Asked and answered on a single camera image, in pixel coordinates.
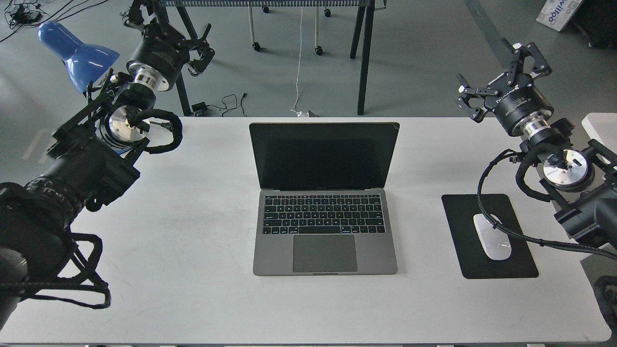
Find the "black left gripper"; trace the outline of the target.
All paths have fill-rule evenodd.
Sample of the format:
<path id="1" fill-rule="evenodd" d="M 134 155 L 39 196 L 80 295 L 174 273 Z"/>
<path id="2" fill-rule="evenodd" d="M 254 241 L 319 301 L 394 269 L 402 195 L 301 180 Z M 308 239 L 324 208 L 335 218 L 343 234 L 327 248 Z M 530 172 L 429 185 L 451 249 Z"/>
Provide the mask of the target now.
<path id="1" fill-rule="evenodd" d="M 156 13 L 158 0 L 134 0 L 128 11 L 123 14 L 123 25 L 138 29 L 142 32 L 126 68 L 132 75 L 136 75 L 140 68 L 148 67 L 157 72 L 159 84 L 157 90 L 170 90 L 178 79 L 184 65 L 193 77 L 205 72 L 205 69 L 215 55 L 214 49 L 207 41 L 212 25 L 206 24 L 202 29 L 202 36 L 197 37 L 193 24 L 185 24 L 191 39 L 185 37 L 173 26 L 160 26 L 157 18 L 145 25 L 141 7 L 145 6 L 148 15 Z M 189 59 L 189 52 L 196 51 L 198 58 Z"/>

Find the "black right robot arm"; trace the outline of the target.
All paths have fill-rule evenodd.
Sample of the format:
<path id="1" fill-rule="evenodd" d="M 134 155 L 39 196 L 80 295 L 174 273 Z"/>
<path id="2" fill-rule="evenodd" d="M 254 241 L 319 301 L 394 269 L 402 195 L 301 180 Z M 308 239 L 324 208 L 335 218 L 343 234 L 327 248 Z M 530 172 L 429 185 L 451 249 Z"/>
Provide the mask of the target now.
<path id="1" fill-rule="evenodd" d="M 579 150 L 571 143 L 573 124 L 565 118 L 549 123 L 553 106 L 535 86 L 536 79 L 552 72 L 533 43 L 508 46 L 507 69 L 485 87 L 476 88 L 458 74 L 456 103 L 476 123 L 492 113 L 511 137 L 521 137 L 520 151 L 505 149 L 481 174 L 476 199 L 492 228 L 556 250 L 595 254 L 615 260 L 602 249 L 616 246 L 616 154 L 597 140 Z M 526 196 L 555 202 L 554 215 L 573 242 L 535 239 L 513 231 L 491 217 L 481 193 L 485 179 L 502 160 L 517 163 L 515 183 Z"/>

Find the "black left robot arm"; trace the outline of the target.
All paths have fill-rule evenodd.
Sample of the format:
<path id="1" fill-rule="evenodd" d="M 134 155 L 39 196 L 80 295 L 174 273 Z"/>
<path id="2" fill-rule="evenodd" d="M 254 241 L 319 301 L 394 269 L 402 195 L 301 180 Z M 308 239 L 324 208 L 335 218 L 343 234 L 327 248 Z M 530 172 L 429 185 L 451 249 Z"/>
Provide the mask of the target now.
<path id="1" fill-rule="evenodd" d="M 135 163 L 143 152 L 161 154 L 179 147 L 183 125 L 176 114 L 157 109 L 156 92 L 177 86 L 187 100 L 181 72 L 205 71 L 214 57 L 207 41 L 210 25 L 196 35 L 187 7 L 193 0 L 135 0 L 125 25 L 141 32 L 126 73 L 111 66 L 118 54 L 84 44 L 58 22 L 38 27 L 38 38 L 62 59 L 87 105 L 60 126 L 48 149 L 52 165 L 26 185 L 1 184 L 1 324 L 27 299 L 54 300 L 41 290 L 103 294 L 108 284 L 97 274 L 102 241 L 75 233 L 82 211 L 95 212 L 121 197 L 139 178 Z"/>

